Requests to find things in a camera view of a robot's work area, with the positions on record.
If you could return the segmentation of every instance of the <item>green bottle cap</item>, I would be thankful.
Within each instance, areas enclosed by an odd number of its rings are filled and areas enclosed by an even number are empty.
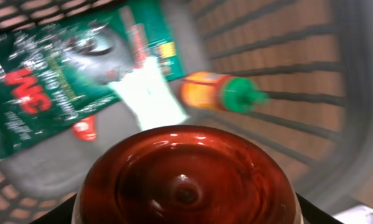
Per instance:
[[[221,100],[225,109],[236,113],[248,113],[256,103],[266,103],[268,95],[260,92],[254,82],[246,78],[233,78],[225,84]]]

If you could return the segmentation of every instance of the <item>3m logo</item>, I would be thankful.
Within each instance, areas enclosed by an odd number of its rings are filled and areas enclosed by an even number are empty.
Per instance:
[[[49,96],[43,92],[42,86],[35,85],[38,79],[30,75],[31,70],[23,68],[6,74],[4,83],[18,85],[12,91],[12,95],[21,101],[22,110],[29,114],[37,114],[40,111],[48,110],[52,106],[52,102]]]

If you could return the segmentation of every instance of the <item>white object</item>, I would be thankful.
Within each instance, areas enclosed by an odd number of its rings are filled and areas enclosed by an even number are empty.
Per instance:
[[[373,208],[358,205],[333,217],[344,224],[373,224]]]
[[[138,119],[142,131],[181,124],[188,115],[172,95],[156,57],[109,87],[117,92]]]

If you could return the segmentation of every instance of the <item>dark red round object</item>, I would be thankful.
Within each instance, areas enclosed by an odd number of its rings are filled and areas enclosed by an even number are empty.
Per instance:
[[[169,126],[118,143],[80,192],[85,224],[293,224],[293,189],[259,147],[201,126]]]

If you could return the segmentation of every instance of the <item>basket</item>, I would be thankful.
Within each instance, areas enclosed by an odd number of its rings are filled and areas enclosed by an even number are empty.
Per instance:
[[[271,98],[249,114],[189,108],[189,123],[254,142],[299,194],[332,213],[373,168],[368,2],[162,0],[187,72],[248,77]],[[0,0],[0,33],[119,3]],[[119,114],[121,121],[107,119]],[[138,132],[121,103],[99,112],[97,123],[96,143],[66,131],[0,161],[0,223],[29,223],[55,208],[77,191],[95,159]]]

